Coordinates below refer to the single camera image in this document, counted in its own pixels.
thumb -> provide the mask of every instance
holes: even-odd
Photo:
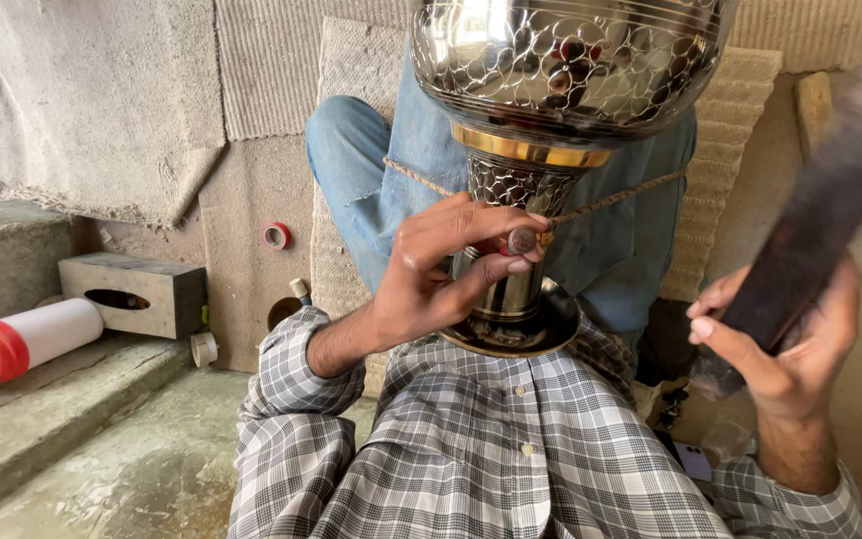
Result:
[[[467,315],[471,306],[494,283],[511,275],[527,271],[531,263],[523,256],[493,253],[474,261],[460,279],[442,288],[437,300],[448,310],[446,315]]]
[[[690,331],[701,342],[709,346],[718,356],[734,365],[747,383],[753,385],[777,367],[777,360],[770,357],[746,333],[727,327],[710,316],[699,316],[690,322]]]

red tape roll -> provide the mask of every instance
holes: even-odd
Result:
[[[285,225],[275,222],[261,228],[261,242],[271,251],[281,251],[291,243],[291,232]]]

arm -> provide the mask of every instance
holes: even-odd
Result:
[[[521,225],[543,231],[547,223],[468,193],[449,197],[401,223],[375,299],[335,323],[305,307],[265,338],[238,409],[229,538],[314,531],[327,505],[339,503],[330,498],[354,455],[354,424],[336,414],[361,396],[362,359],[464,319],[491,284],[540,260],[540,249],[489,254],[453,282],[437,269],[471,244],[497,251]]]
[[[688,310],[690,341],[733,364],[757,408],[759,451],[718,467],[717,508],[736,535],[862,537],[856,487],[837,461],[830,419],[833,381],[856,338],[856,265],[841,263],[799,342],[776,357],[708,315],[726,308],[748,271],[717,281]]]

shirt sleeve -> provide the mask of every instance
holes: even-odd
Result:
[[[862,538],[862,509],[854,479],[840,467],[840,484],[816,496],[786,488],[751,457],[713,471],[714,507],[735,537]]]
[[[337,414],[361,396],[364,361],[336,378],[311,372],[308,340],[328,322],[305,307],[259,347],[258,374],[238,408],[229,539],[307,537],[352,461],[354,423]]]
[[[365,364],[335,378],[321,378],[308,366],[308,340],[329,323],[317,307],[303,307],[264,338],[258,348],[258,373],[238,409],[241,421],[287,413],[337,415],[348,410],[365,388]]]

engraved pattern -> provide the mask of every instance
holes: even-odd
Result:
[[[425,0],[419,84],[472,129],[612,148],[676,120],[712,75],[733,0]]]
[[[467,190],[476,201],[514,206],[545,217],[556,217],[583,173],[500,157],[467,148]]]

